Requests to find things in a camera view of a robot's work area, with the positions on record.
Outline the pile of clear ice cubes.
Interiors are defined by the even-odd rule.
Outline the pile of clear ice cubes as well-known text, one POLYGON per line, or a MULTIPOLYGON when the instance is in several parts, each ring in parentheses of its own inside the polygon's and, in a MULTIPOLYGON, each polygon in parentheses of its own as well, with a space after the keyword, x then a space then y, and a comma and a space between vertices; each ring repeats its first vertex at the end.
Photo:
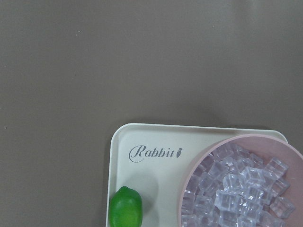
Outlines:
POLYGON ((194 169, 181 203, 183 227, 284 227, 295 210, 284 197, 288 165, 277 157, 267 163, 226 143, 194 169))

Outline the pink bowl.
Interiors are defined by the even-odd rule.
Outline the pink bowl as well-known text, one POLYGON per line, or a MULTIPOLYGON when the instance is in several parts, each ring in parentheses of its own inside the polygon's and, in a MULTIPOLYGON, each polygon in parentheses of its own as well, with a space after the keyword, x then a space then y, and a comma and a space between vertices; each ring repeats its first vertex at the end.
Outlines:
POLYGON ((290 217, 286 219, 286 226, 301 227, 303 225, 303 156, 287 142, 262 134, 244 134, 216 142, 206 146, 206 148, 203 148, 190 159, 190 163, 184 170, 179 185, 177 203, 178 226, 182 226, 181 205, 184 190, 191 175, 198 164, 202 162, 209 153, 228 142, 238 144, 252 151, 265 161, 270 160, 272 157, 277 157, 289 166, 285 178, 290 183, 290 188, 285 192, 285 196, 294 204, 295 210, 290 214, 290 217))

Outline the cream rabbit tray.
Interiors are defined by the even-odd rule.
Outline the cream rabbit tray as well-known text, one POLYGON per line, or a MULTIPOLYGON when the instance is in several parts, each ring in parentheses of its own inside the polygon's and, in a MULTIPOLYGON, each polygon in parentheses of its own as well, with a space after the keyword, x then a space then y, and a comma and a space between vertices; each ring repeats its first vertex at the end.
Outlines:
POLYGON ((212 145, 244 134, 285 141, 274 130, 125 124, 111 139, 107 197, 122 186, 134 189, 143 201, 144 227, 176 227, 179 192, 190 164, 212 145))

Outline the green lime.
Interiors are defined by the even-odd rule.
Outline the green lime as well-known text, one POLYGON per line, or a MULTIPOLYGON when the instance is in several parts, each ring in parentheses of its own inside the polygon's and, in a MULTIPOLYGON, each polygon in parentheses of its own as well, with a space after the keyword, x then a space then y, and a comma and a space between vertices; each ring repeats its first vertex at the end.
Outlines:
POLYGON ((108 220, 111 227, 140 227, 143 221, 140 194, 127 186, 121 187, 110 200, 108 220))

